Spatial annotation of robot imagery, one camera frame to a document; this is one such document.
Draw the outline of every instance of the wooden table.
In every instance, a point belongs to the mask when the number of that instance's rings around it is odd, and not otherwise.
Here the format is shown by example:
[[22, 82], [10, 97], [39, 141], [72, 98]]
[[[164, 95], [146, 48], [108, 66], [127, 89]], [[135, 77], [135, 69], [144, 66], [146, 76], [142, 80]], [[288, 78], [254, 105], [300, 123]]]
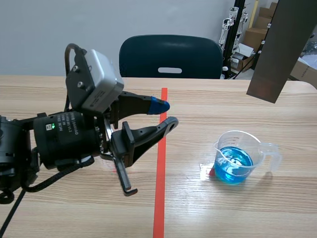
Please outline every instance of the wooden table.
[[[316, 237], [317, 91], [287, 82], [277, 103], [246, 95], [247, 80], [125, 80], [125, 90], [160, 97], [168, 88], [168, 116], [179, 126], [167, 137], [166, 238]], [[0, 76], [0, 112], [8, 118], [61, 111], [63, 77]], [[132, 128], [156, 125], [158, 116], [128, 118]], [[247, 131], [280, 145], [280, 169], [268, 161], [247, 181], [228, 186], [201, 181], [200, 163], [215, 157], [213, 142], [225, 131]], [[111, 163], [101, 160], [49, 188], [27, 193], [4, 237], [151, 238], [157, 146], [128, 169], [138, 194], [124, 197]], [[56, 173], [45, 168], [38, 181]], [[2, 223], [12, 204], [0, 206]]]

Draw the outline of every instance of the chair backrest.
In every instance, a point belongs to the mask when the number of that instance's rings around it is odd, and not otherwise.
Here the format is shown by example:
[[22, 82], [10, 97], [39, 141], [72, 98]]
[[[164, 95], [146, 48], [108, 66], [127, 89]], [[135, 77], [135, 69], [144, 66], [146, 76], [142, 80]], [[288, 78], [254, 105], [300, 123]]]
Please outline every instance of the chair backrest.
[[[210, 39], [178, 35], [145, 35], [127, 39], [119, 54], [122, 77], [220, 78], [222, 51]], [[180, 68], [181, 73], [159, 72]]]

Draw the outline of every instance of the screw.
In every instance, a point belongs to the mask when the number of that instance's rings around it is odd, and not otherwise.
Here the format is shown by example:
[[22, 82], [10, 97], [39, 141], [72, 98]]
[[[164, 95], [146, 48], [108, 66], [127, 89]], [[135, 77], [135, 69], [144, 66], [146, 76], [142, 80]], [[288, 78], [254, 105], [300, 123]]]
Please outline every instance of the screw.
[[77, 65], [75, 65], [74, 67], [73, 67], [73, 71], [74, 72], [77, 72], [79, 70], [79, 67], [77, 66]]
[[84, 83], [83, 83], [82, 81], [79, 81], [79, 82], [77, 83], [77, 87], [78, 87], [78, 88], [84, 88], [85, 85], [84, 85]]

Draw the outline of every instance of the measuring cup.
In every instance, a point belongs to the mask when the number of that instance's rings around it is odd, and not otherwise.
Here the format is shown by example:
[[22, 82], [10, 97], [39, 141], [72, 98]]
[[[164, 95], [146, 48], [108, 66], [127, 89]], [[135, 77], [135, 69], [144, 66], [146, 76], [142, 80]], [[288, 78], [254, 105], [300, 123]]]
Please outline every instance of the measuring cup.
[[227, 131], [213, 146], [217, 150], [213, 166], [215, 175], [227, 183], [244, 181], [266, 156], [271, 156], [269, 171], [272, 172], [282, 161], [278, 145], [262, 143], [244, 131]]

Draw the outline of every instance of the red tape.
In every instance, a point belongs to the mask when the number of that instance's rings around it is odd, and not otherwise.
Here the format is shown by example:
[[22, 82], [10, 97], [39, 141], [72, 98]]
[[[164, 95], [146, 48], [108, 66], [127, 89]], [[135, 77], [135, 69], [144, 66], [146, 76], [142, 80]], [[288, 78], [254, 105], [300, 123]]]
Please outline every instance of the red tape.
[[[167, 101], [167, 88], [162, 88], [161, 99]], [[159, 116], [161, 123], [167, 113]], [[155, 188], [153, 238], [164, 238], [165, 216], [165, 166], [166, 166], [166, 138], [158, 143], [157, 181]]]

